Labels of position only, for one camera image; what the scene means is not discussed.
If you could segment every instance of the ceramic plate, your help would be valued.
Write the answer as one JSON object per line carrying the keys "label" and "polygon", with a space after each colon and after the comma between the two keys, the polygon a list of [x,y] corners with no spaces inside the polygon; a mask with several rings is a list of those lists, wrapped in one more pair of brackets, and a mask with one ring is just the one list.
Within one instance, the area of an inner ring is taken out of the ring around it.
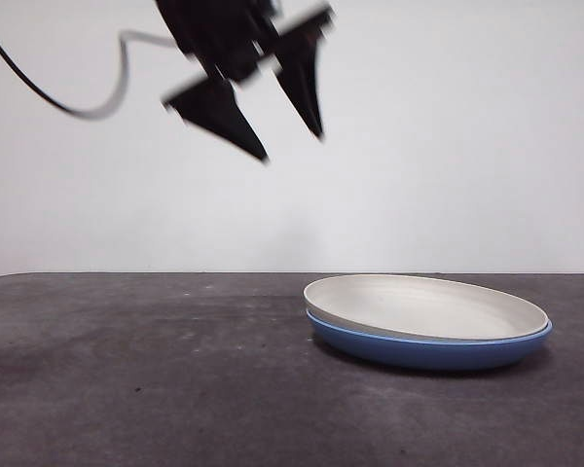
{"label": "ceramic plate", "polygon": [[497,341],[546,329],[538,306],[496,290],[407,275],[357,274],[305,289],[319,320],[360,333],[436,341]]}
{"label": "ceramic plate", "polygon": [[336,348],[375,362],[422,370],[472,371],[516,363],[538,349],[552,323],[534,334],[501,341],[429,341],[374,336],[326,323],[308,312],[316,333]]}

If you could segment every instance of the white wall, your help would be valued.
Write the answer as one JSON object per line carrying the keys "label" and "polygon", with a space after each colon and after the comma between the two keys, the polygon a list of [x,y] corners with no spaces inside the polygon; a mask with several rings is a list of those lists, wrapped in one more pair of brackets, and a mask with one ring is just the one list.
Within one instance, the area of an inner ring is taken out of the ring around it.
{"label": "white wall", "polygon": [[[238,92],[267,167],[162,107],[200,73],[177,51],[133,45],[94,124],[0,61],[0,274],[584,271],[584,0],[332,5],[325,143],[272,73]],[[166,33],[153,0],[0,0],[3,45],[73,105],[109,93],[127,27]]]}

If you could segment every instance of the gray table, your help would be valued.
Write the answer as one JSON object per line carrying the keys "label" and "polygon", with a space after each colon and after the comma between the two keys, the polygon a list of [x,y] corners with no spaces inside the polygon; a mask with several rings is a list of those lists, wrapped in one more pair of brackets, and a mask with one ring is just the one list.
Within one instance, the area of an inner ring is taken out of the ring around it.
{"label": "gray table", "polygon": [[555,324],[460,375],[329,348],[303,310],[321,276],[0,277],[0,467],[584,466],[584,275],[436,274]]}

